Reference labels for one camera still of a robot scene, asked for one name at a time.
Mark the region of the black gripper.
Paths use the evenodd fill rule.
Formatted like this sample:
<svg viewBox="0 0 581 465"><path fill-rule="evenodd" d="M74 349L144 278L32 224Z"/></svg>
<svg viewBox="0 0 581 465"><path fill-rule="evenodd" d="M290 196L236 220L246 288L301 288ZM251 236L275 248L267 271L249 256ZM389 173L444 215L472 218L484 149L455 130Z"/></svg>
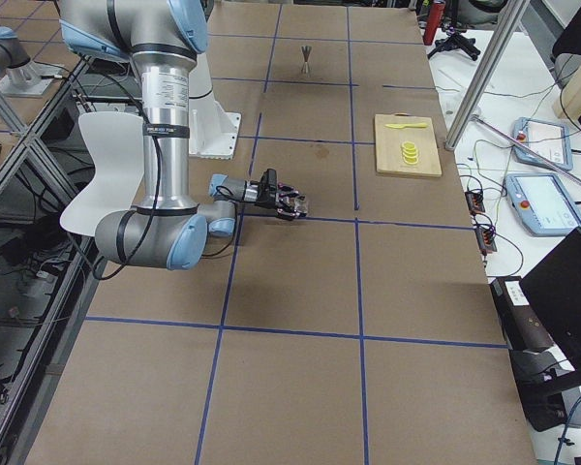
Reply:
<svg viewBox="0 0 581 465"><path fill-rule="evenodd" d="M306 218L307 211L279 208L280 198L296 198L301 197L302 194L293 186L279 183L276 180L261 180L258 184L257 197L254 205L265 209L277 209L276 217L285 220L293 221L295 219Z"/></svg>

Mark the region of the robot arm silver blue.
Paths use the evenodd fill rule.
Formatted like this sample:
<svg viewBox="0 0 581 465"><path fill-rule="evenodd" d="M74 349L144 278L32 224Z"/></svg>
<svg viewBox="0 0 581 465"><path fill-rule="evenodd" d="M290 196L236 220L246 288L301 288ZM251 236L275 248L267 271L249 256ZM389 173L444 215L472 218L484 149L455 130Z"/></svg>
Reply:
<svg viewBox="0 0 581 465"><path fill-rule="evenodd" d="M58 65L43 65L27 53L17 34L0 26L0 92L11 97L40 97L63 76Z"/></svg>
<svg viewBox="0 0 581 465"><path fill-rule="evenodd" d="M204 8L199 1L64 1L60 23L68 49L79 55L131 63L141 83L145 196L128 209L105 214L95 229L100 252L120 266L190 269L208 237L232 238L239 204L272 209L281 219L306 216L307 201L281 183L274 169L260 180L215 174L211 204L189 193L189 155L231 140L239 114L215 101L205 52Z"/></svg>

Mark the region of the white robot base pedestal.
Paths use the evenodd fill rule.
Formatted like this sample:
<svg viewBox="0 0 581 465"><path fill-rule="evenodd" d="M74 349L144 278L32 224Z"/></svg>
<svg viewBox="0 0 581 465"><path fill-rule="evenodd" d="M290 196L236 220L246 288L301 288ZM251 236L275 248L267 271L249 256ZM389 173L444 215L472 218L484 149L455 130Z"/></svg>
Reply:
<svg viewBox="0 0 581 465"><path fill-rule="evenodd" d="M230 160L235 153L241 114L227 112L217 101L207 55L200 54L189 74L189 154L191 157Z"/></svg>

